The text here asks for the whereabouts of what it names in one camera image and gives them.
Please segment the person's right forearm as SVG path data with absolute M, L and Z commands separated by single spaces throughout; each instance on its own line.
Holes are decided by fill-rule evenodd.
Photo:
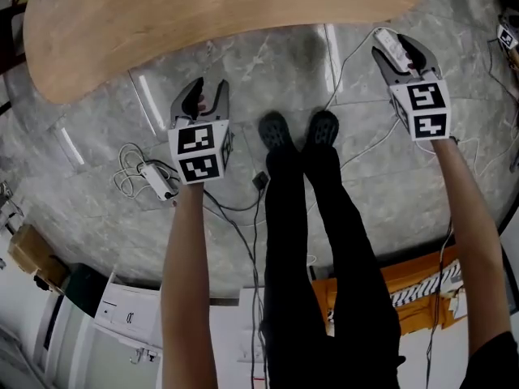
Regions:
M 511 331 L 502 250 L 495 221 L 453 139 L 431 142 L 448 196 L 468 315 L 469 354 Z

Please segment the person's left forearm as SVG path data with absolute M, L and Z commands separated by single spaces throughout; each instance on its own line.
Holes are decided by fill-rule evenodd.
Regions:
M 163 389 L 218 389 L 210 332 L 204 185 L 182 186 L 161 286 Z

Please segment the striped throw blanket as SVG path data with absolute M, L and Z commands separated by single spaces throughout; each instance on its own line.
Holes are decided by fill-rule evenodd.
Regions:
M 441 295 L 448 295 L 450 292 L 457 291 L 463 286 L 461 278 L 461 265 L 458 259 L 455 259 L 442 272 L 428 276 L 417 284 L 413 284 L 405 289 L 398 290 L 390 294 L 392 306 L 397 308 L 410 304 L 422 297 L 430 296 L 437 291 Z

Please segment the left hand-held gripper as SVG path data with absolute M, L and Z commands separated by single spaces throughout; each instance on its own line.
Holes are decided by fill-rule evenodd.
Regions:
M 169 147 L 183 185 L 222 179 L 233 149 L 228 119 L 194 122 L 190 118 L 201 112 L 203 87 L 202 77 L 194 79 L 180 91 L 170 108 Z M 229 115 L 229 83 L 225 79 L 218 84 L 211 114 Z

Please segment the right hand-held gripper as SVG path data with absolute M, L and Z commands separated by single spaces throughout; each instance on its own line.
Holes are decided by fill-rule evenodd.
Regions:
M 400 72 L 376 47 L 371 48 L 384 81 L 389 87 L 397 116 L 407 129 L 412 141 L 448 139 L 451 126 L 451 103 L 446 81 L 439 79 L 440 67 L 435 55 L 414 38 L 398 34 L 406 52 L 421 56 L 420 78 L 405 82 L 405 72 Z

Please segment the wooden coffee table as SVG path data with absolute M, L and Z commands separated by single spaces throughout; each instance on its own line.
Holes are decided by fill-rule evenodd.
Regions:
M 29 0 L 24 48 L 36 90 L 70 104 L 162 54 L 219 37 L 395 18 L 419 0 Z

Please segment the white power strip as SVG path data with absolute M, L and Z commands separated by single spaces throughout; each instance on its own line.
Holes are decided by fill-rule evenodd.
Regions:
M 387 28 L 379 28 L 375 31 L 375 39 L 380 44 L 382 51 L 400 72 L 410 71 L 409 64 L 411 61 L 394 33 Z
M 174 197 L 173 187 L 154 164 L 145 164 L 140 173 L 153 188 L 160 201 L 166 201 Z

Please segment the dark green bin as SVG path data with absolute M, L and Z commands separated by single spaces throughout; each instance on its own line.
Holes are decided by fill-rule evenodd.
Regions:
M 62 290 L 65 296 L 85 314 L 94 318 L 108 277 L 83 263 L 73 264 Z

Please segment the person's black clothes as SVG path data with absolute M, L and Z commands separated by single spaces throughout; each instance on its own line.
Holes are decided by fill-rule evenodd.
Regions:
M 279 147 L 268 154 L 265 307 L 272 389 L 399 389 L 397 312 L 364 229 L 341 183 L 332 146 Z M 328 336 L 307 275 L 304 184 L 315 191 L 337 278 L 335 334 Z M 519 387 L 519 354 L 505 332 L 469 354 L 460 389 Z

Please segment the person's black shoe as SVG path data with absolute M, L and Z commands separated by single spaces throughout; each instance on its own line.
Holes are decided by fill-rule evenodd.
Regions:
M 293 140 L 285 118 L 277 111 L 264 115 L 258 126 L 264 146 L 271 152 L 279 147 L 293 147 Z
M 335 114 L 328 110 L 318 111 L 311 117 L 305 147 L 332 146 L 337 138 L 339 127 Z

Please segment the unused black gripper device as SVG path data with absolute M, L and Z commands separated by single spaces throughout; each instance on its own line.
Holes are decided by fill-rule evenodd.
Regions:
M 508 50 L 519 45 L 519 11 L 507 7 L 499 16 L 497 38 Z

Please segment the large cardboard box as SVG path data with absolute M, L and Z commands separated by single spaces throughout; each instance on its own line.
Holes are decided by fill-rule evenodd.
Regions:
M 60 289 L 70 273 L 68 266 L 31 224 L 23 224 L 13 235 L 8 253 L 23 272 L 38 277 L 52 289 Z

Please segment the person's left black shoe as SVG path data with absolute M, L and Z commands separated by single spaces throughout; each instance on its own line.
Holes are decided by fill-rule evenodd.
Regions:
M 285 118 L 277 111 L 264 115 L 258 126 L 264 146 L 271 152 L 279 147 L 293 147 L 293 140 Z

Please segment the white kitchen cabinet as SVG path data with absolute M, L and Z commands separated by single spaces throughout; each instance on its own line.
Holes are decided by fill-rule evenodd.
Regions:
M 135 348 L 162 350 L 161 291 L 125 284 L 113 271 L 94 317 L 94 327 Z

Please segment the person's right black shoe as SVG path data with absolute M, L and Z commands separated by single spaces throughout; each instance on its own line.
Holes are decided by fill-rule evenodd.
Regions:
M 332 146 L 337 138 L 339 127 L 335 114 L 328 110 L 318 111 L 311 117 L 305 147 Z

